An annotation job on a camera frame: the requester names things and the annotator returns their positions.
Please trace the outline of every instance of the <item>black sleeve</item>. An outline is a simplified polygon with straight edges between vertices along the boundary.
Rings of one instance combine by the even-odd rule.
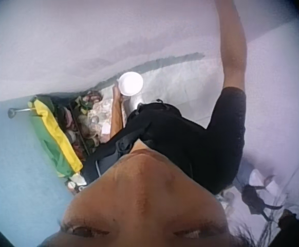
[[[228,186],[235,178],[244,147],[246,95],[236,87],[222,90],[212,113],[207,134],[220,184]]]

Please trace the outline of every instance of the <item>white cup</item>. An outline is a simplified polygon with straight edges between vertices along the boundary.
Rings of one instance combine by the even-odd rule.
[[[118,83],[121,94],[133,96],[141,91],[144,80],[139,73],[127,72],[118,79]]]

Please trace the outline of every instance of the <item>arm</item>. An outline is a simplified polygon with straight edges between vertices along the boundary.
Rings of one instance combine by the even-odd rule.
[[[109,138],[115,136],[123,128],[122,95],[119,88],[113,86],[112,123]]]
[[[224,72],[223,87],[245,90],[247,43],[233,0],[216,0],[220,23],[220,50]]]

